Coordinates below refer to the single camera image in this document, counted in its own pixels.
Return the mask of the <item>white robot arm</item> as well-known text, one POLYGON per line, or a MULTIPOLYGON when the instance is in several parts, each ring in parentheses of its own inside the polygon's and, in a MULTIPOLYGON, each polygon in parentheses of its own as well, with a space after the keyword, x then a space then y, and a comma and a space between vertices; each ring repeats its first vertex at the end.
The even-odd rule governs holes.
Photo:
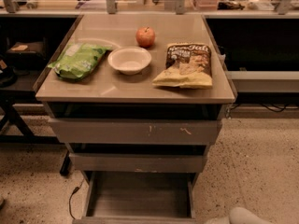
POLYGON ((262 219, 244 207, 235 207, 225 217, 214 217, 204 224, 273 224, 262 219))

